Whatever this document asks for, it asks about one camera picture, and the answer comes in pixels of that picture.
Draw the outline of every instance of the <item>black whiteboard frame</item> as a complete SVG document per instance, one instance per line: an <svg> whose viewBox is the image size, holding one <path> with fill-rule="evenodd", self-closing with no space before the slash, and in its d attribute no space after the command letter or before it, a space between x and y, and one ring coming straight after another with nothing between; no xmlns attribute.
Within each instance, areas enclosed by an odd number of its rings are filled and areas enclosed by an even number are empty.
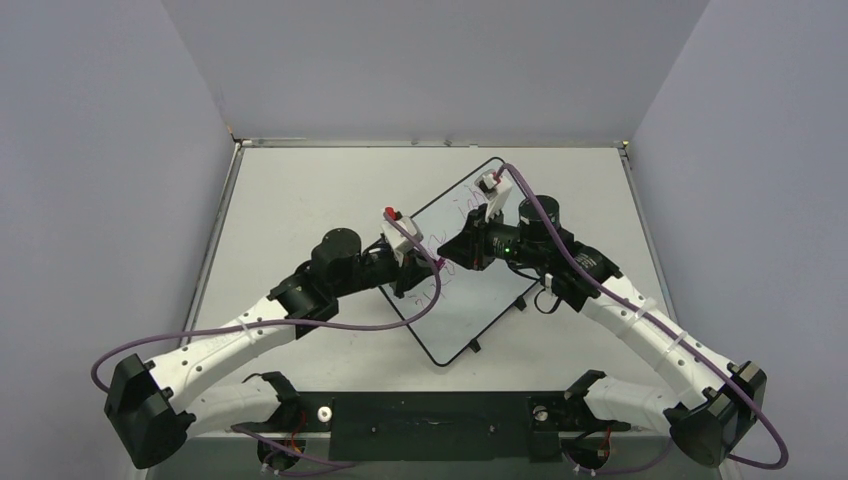
<svg viewBox="0 0 848 480"><path fill-rule="evenodd" d="M436 198L434 198L434 199L430 200L430 201L429 201L426 205L424 205L423 207L421 207L421 208L419 208L418 210L416 210L416 211L415 211L415 213L413 213L413 214L409 215L409 217L414 219L416 215L418 215L419 213L421 213L421 212L423 212L424 210L426 210L428 207L430 207L430 205L433 205L434 203L436 203L436 202L437 202L440 198L442 198L442 197L444 197L445 195L447 195L447 194L448 194L449 192L451 192L454 188L458 187L458 186L459 186L462 182L464 182L464 181L468 180L469 178L471 178L471 176L472 176L472 175L474 175L474 173L475 173L475 172L477 172L478 170L480 170L481 168L483 168L484 166L486 166L488 163L491 163L492 161L499 161L499 162L501 163L501 165L503 165L503 164L504 164L504 160L503 160L501 157L491 157L491 158L489 158L488 160L486 160L485 162L481 163L479 166L477 166L476 168L474 168L473 170L471 170L470 172L468 172L468 175L466 175L466 176L464 176L464 177L460 178L460 179L459 179L456 183L454 183L453 185L451 185L450 187L448 187L447 189L445 189L445 191L444 191L444 192L442 192L439 196L437 196ZM519 194L520 194L523 198L525 198L525 199L527 198L527 196L526 196L526 195L524 195L524 192L522 192L522 191L521 191L521 189L514 189L514 190L513 190L513 192L512 192L512 194L513 194L513 195L515 194L515 191L518 191L518 193L519 193ZM530 292L530 290L532 290L532 289L533 289L533 287L535 287L535 286L536 286L536 284L538 284L538 283L539 283L538 281L531 283L531 284L530 284L530 286L529 286L529 287L527 287L527 289L526 289L526 290L524 290L523 292L521 292L521 293L519 293L518 295L516 295L516 296L515 296L515 300L518 300L519 298L522 298L522 297L524 297L525 295L527 295L527 293L529 293L529 292ZM403 314L400 312L400 310L398 310L398 308L395 306L395 304L394 304L394 302L392 301L392 298L391 298L391 296L390 296L389 292L386 290L386 287L385 287L384 285L380 285L380 286L379 286L379 287L377 287L377 288L379 288L380 293L382 293L382 294L383 294L383 296L386 298L386 302L388 302L388 303L389 303L389 305L392 307L392 310L394 310L394 311L395 311L395 313L397 313L398 317L400 317L400 319L401 319L401 320L406 320L406 318L404 318L404 316L403 316ZM430 353L430 351L429 351L429 350L427 350L427 346L426 346L426 345L424 345L424 342L422 342L422 341L421 341L421 338L419 338L419 337L418 337L418 335L416 335L415 330L413 330L413 329L412 329L412 325L407 325L407 326L406 326L406 328L408 328L408 329L409 329L410 333L412 333L412 336L413 336L413 337L415 337L415 340L418 342L418 344L419 344L419 345L421 345L421 348L424 350L424 353L426 353L426 354L427 354L427 357L429 357L429 358L430 358L430 361L432 361L432 362L433 362L436 366L439 366L439 367L447 367L447 366L448 366L448 365L450 365L450 364L451 364L454 360L456 360L456 358L457 358L457 357L459 357L459 356L462 354L462 352L464 352L466 349L470 348L470 346L471 346L471 344L472 344L472 343L477 342L477 341L478 341L478 339L479 339L479 338L480 338L480 337L481 337L484 333L486 333L486 330L488 330L488 329L489 329L492 325L494 325L494 324L495 324L495 322L497 322L497 321L498 321L498 319L500 319L502 316L504 316L504 314L505 314L506 312L508 312L510 308L513 308L513 307L515 307L515 302L514 302L514 301L513 301L513 303L510 303L510 304L509 304L509 305L508 305L508 306L507 306L507 307L506 307L506 308L505 308L505 309L504 309L501 313L497 314L497 315L495 316L495 318L493 318L493 319L492 319L492 321L491 321L491 322L489 322L489 324L488 324L488 325L486 325L486 326L483 328L483 330L480 330L480 333L478 333L477 335L475 335L475 336L474 336L474 338L472 338L472 339L468 342L468 345L466 345L466 347L465 347L465 348L463 348L463 349L461 349L460 351L456 352L456 355L454 355L453 357L451 357L451 359L450 359L450 360L448 360L448 361L447 361L447 362L445 362L445 363L439 363L438 361L436 361L436 359L435 359L435 358L433 358L433 355Z"/></svg>

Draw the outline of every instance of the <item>red wire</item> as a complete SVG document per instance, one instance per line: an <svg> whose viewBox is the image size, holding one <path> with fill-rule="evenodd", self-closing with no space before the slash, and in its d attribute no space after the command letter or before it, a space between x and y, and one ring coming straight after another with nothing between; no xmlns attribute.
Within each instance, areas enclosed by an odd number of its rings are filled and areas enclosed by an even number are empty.
<svg viewBox="0 0 848 480"><path fill-rule="evenodd" d="M294 436L297 435L298 433L300 433L300 430L305 425L306 425L306 412L301 410L300 411L300 425L298 425L297 428L294 429L294 431L292 432L292 436L289 438L289 444L291 445L293 450L300 451L300 449L297 448L297 445L295 445L295 443L294 443Z"/></svg>

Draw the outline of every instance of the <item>black cable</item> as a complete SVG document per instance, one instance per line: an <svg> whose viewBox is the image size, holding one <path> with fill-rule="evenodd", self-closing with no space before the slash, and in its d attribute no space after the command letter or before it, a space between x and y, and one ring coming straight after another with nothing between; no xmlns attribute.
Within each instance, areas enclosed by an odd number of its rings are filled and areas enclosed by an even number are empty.
<svg viewBox="0 0 848 480"><path fill-rule="evenodd" d="M548 311L542 310L542 307L539 306L539 295L541 295L542 292L544 292L544 291L545 290L542 289L542 290L539 290L538 292L536 292L536 296L533 297L533 305L536 306L536 310L538 310L539 313L541 313L543 315L550 315L550 314L556 312L557 308L559 308L559 304L562 303L562 299L557 297L557 301L554 302L554 306L551 307L550 310L548 310Z"/></svg>
<svg viewBox="0 0 848 480"><path fill-rule="evenodd" d="M610 421L604 422L601 425L599 425L598 427L596 427L592 430L587 430L587 431L581 433L580 435L578 435L574 438L565 438L565 439L562 440L562 443L567 444L571 448L575 448L575 449L579 449L579 450L588 450L588 451L593 452L593 451L597 450L597 447L588 447L588 446L580 445L580 441L584 440L589 435L594 435L596 433L600 433L600 432L604 431L605 429L612 427L613 425L615 425L615 423L616 423L615 420L610 420Z"/></svg>

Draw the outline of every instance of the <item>whiteboard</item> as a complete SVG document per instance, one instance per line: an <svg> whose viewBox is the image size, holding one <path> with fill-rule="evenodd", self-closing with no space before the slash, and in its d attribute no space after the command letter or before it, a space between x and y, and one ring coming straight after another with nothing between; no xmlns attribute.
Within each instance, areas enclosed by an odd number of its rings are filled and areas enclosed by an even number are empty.
<svg viewBox="0 0 848 480"><path fill-rule="evenodd" d="M439 258L436 250L462 230L468 212L486 203L486 197L474 185L474 180L483 172L497 170L502 164L500 159L484 162L410 215L424 234L422 245L431 257ZM512 180L509 172L504 175ZM505 224L518 223L518 205L525 198L520 189L513 190L503 208ZM448 260L439 276L442 292L438 303L424 318L409 325L427 355L439 366L453 361L469 342L480 336L515 303L516 298L536 283L511 272L505 262L494 262L486 270L473 271ZM409 290L402 299L385 287L380 290L398 315L407 319L433 299L436 283L429 278Z"/></svg>

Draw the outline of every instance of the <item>black cylindrical motor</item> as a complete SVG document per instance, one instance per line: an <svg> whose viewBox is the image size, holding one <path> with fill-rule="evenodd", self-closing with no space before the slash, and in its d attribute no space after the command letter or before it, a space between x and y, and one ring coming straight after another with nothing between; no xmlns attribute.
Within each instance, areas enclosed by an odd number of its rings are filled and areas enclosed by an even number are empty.
<svg viewBox="0 0 848 480"><path fill-rule="evenodd" d="M545 209L548 219L559 230L559 202L547 195L537 195L536 198ZM530 199L526 198L518 205L518 230L521 240L526 242L543 243L550 241L551 238L545 224L542 223L542 218L533 208Z"/></svg>
<svg viewBox="0 0 848 480"><path fill-rule="evenodd" d="M335 287L350 281L359 266L362 240L349 228L336 228L312 249L309 273L321 283Z"/></svg>

